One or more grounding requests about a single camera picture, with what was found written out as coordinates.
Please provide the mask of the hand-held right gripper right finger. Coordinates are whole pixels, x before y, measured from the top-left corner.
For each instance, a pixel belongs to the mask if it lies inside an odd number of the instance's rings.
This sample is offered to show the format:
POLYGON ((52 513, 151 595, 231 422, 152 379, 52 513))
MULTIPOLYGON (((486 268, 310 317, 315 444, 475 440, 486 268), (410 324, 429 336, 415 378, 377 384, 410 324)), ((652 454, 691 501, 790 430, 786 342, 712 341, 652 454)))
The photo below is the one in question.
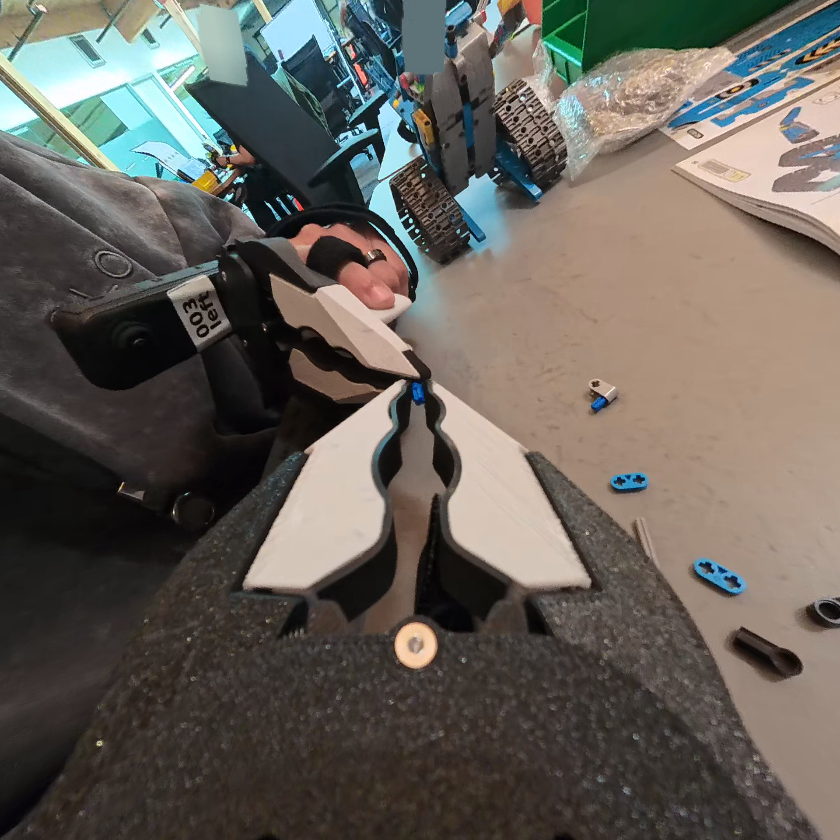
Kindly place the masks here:
POLYGON ((437 579, 480 621, 504 601, 588 591, 592 577, 529 451, 448 389, 426 385, 437 507, 437 579))

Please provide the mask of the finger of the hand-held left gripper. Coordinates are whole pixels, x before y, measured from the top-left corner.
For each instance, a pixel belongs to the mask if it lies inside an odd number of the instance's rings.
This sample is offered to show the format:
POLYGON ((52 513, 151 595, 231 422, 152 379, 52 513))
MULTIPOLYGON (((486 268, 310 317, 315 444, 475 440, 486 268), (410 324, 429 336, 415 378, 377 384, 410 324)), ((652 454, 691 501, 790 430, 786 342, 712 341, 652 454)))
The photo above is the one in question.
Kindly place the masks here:
POLYGON ((368 369, 354 357, 327 347, 290 351, 292 378, 310 392, 337 404, 365 404, 397 382, 397 376, 368 369))
POLYGON ((367 370, 405 379, 431 378, 410 346, 346 287, 334 283, 304 290, 274 274, 269 283, 277 309, 290 327, 316 333, 330 348, 349 353, 367 370))

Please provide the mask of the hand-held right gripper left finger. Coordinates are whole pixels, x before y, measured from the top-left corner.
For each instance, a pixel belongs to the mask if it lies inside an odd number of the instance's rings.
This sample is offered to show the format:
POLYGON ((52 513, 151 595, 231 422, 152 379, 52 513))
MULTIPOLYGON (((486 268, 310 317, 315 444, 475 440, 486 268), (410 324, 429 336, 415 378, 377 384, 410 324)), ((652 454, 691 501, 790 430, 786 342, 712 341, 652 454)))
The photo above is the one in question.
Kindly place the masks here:
POLYGON ((398 381, 305 451, 245 592, 331 602, 347 621, 382 599, 397 561, 388 488, 410 413, 411 384, 398 381))

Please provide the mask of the person's left forearm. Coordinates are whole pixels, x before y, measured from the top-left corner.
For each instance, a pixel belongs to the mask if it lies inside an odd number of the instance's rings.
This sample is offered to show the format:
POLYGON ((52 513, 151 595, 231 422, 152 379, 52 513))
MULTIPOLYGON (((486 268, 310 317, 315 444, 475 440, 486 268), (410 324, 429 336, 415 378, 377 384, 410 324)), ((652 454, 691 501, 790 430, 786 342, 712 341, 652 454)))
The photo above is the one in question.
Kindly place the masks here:
POLYGON ((2 458, 69 483, 121 481, 231 508, 263 471, 277 421, 215 421, 197 356, 126 391, 90 383, 49 324, 54 310, 198 266, 264 231, 183 182, 73 161, 1 139, 2 458))

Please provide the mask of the grey desk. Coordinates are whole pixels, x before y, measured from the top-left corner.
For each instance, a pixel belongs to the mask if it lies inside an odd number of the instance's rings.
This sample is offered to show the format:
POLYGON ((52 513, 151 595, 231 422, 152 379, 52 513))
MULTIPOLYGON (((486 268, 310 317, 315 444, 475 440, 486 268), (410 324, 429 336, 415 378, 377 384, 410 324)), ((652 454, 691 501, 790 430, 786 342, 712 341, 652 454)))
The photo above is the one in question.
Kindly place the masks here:
POLYGON ((437 382, 538 451, 628 533, 707 640, 759 750, 823 838, 838 838, 838 258, 672 172, 659 133, 595 160, 541 203, 472 182, 487 240, 417 261, 400 333, 437 382), (589 381, 618 390, 593 413, 589 381), (617 493, 640 471, 645 490, 617 493), (729 596, 693 571, 738 573, 729 596), (741 627, 799 656, 782 678, 741 627))

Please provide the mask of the person's left hand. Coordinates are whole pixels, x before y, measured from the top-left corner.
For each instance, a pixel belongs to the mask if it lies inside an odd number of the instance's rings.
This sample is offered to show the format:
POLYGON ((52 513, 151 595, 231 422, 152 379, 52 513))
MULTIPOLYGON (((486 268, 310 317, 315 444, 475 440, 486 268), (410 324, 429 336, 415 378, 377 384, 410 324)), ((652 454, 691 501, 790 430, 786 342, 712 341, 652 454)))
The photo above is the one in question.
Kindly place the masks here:
POLYGON ((408 296, 405 261, 368 224, 307 224, 290 243, 308 268, 349 289, 370 309, 390 309, 397 295, 408 296))

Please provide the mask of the black office chair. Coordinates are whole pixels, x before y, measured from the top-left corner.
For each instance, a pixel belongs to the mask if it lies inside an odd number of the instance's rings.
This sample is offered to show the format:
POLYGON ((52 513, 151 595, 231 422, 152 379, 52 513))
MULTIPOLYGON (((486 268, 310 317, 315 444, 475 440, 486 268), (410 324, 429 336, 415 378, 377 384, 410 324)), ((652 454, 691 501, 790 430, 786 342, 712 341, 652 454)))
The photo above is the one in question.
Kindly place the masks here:
POLYGON ((246 56, 244 86, 209 77, 186 89, 228 134, 262 165, 282 195, 304 208, 331 203, 365 207, 351 161, 369 147, 382 145, 377 128, 343 144, 306 114, 252 56, 246 56))

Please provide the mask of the blue toy robot model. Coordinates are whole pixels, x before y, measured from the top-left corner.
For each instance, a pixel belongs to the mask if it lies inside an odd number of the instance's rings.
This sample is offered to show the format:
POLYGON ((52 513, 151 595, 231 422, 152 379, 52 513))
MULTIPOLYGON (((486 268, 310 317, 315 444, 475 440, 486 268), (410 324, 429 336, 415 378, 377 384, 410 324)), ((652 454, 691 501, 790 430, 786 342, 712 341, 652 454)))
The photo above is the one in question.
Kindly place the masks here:
POLYGON ((481 14, 462 3, 447 15, 444 66, 404 71, 395 110, 420 154, 390 180, 395 210, 422 254, 446 265, 485 235, 456 197, 471 179, 510 182, 538 203, 562 176, 564 138, 533 85, 516 79, 496 93, 492 59, 507 39, 490 36, 481 14))

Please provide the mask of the clear plastic bag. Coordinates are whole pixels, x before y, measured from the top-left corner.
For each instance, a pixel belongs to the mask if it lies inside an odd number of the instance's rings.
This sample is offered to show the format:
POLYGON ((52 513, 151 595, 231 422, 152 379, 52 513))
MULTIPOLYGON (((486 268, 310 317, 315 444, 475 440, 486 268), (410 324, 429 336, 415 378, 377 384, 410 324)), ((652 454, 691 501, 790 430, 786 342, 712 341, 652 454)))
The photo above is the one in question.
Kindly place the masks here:
POLYGON ((578 179, 599 154, 619 151, 663 126, 734 59, 726 47, 634 49, 616 54, 557 93, 543 41, 532 54, 539 100, 566 149, 564 175, 578 179))

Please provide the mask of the green storage bin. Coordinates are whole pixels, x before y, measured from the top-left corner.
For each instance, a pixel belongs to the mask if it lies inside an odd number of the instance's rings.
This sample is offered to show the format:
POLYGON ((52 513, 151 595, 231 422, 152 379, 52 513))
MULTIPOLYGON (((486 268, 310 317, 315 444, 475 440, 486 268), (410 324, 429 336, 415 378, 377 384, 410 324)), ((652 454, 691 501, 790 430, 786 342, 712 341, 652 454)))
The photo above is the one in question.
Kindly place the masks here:
POLYGON ((543 1, 542 42, 567 83, 634 49, 715 47, 788 1, 543 1))

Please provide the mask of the open instruction booklet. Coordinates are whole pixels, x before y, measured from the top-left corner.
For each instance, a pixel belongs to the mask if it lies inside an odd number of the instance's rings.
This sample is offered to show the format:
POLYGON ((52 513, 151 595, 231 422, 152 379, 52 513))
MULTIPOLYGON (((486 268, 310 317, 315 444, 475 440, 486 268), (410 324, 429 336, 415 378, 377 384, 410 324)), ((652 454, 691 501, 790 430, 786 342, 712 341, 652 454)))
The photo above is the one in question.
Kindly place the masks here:
POLYGON ((673 172, 839 253, 839 80, 694 152, 673 172))

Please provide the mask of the blue sticker sheet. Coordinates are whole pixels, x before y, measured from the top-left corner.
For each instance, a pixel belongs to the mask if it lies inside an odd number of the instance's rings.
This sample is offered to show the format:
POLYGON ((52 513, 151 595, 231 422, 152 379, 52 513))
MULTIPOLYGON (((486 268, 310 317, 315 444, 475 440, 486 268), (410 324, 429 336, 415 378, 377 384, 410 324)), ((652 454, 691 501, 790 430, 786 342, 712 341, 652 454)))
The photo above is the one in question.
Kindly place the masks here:
POLYGON ((693 150, 837 79, 838 68, 839 2, 822 2, 735 50, 660 132, 693 150))

